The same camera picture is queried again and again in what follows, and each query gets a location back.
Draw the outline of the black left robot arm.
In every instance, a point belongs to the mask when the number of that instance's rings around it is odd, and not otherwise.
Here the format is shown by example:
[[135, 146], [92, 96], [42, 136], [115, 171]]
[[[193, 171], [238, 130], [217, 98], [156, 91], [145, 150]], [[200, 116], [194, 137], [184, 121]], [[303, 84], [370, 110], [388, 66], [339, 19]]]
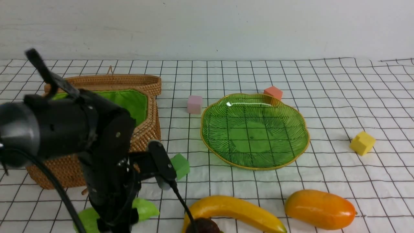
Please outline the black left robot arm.
[[129, 233], [137, 187], [127, 161], [135, 127], [128, 110], [91, 91], [55, 100], [27, 95], [22, 102], [1, 104], [1, 164], [5, 169], [29, 164], [40, 168], [84, 233], [62, 184], [43, 163], [76, 154], [89, 201], [104, 228]]

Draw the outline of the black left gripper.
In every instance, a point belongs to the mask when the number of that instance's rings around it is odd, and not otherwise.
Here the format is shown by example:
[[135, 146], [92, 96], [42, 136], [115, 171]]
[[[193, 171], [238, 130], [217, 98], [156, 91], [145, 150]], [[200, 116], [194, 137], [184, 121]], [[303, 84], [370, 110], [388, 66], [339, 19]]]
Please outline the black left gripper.
[[138, 184], [134, 181], [136, 175], [127, 168], [129, 150], [129, 142], [103, 143], [79, 153], [100, 233], [130, 233], [137, 223], [138, 213], [132, 205]]

